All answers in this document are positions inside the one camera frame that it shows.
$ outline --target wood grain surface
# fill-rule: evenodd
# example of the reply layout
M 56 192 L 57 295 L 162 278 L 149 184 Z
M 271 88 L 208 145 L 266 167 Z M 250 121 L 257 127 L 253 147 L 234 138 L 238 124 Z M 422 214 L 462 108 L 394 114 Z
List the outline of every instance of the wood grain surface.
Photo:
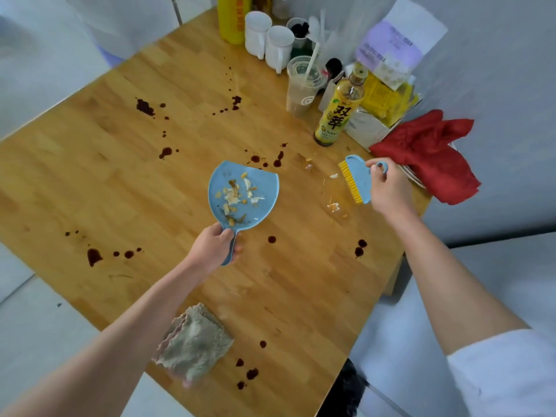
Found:
M 345 134 L 318 146 L 316 103 L 293 118 L 287 88 L 285 73 L 220 39 L 212 10 L 0 145 L 1 241 L 100 330 L 214 222 L 207 184 L 220 162 L 257 155 L 265 159 L 251 166 L 266 162 L 279 174 L 275 208 L 243 233 L 240 261 L 180 310 L 203 302 L 233 334 L 230 352 L 189 390 L 147 368 L 197 417 L 315 415 L 402 254 L 372 206 L 353 202 L 341 173 L 330 178 L 347 154 L 368 154 Z M 136 98 L 155 115 L 138 111 Z M 414 187 L 414 201 L 423 213 L 430 197 Z M 356 259 L 359 239 L 368 246 Z M 90 248 L 103 258 L 92 267 Z M 259 376 L 247 380 L 254 367 Z

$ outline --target transparent plastic cup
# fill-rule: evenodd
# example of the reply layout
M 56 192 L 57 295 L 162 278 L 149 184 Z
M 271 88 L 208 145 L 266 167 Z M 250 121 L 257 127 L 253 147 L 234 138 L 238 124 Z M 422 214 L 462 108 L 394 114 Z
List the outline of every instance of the transparent plastic cup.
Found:
M 320 88 L 326 84 L 328 77 L 323 70 L 312 65 L 309 76 L 305 80 L 305 72 L 309 67 L 311 57 L 300 55 L 292 58 L 288 63 L 288 95 L 286 96 L 286 109 L 295 117 L 303 116 Z

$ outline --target person's left arm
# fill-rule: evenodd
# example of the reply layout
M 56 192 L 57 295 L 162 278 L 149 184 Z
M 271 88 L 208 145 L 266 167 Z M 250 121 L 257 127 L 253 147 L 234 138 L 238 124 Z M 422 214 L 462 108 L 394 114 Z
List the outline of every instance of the person's left arm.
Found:
M 121 415 L 177 309 L 224 261 L 232 238 L 218 223 L 205 228 L 178 266 L 0 417 Z

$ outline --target red napkin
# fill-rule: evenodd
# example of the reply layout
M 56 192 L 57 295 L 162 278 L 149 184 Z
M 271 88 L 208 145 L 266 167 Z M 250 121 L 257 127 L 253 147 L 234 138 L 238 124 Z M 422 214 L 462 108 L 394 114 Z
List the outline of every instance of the red napkin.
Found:
M 375 156 L 389 157 L 399 165 L 410 166 L 440 202 L 458 204 L 475 195 L 481 183 L 462 154 L 448 144 L 467 136 L 473 120 L 442 121 L 442 116 L 441 110 L 434 109 L 402 123 L 369 149 Z

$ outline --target gray rag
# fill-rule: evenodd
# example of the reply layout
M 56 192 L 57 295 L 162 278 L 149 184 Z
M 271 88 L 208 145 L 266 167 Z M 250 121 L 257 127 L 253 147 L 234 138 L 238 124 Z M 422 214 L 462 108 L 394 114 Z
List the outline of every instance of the gray rag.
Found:
M 153 360 L 192 383 L 212 369 L 232 344 L 233 338 L 222 323 L 199 303 L 172 321 Z

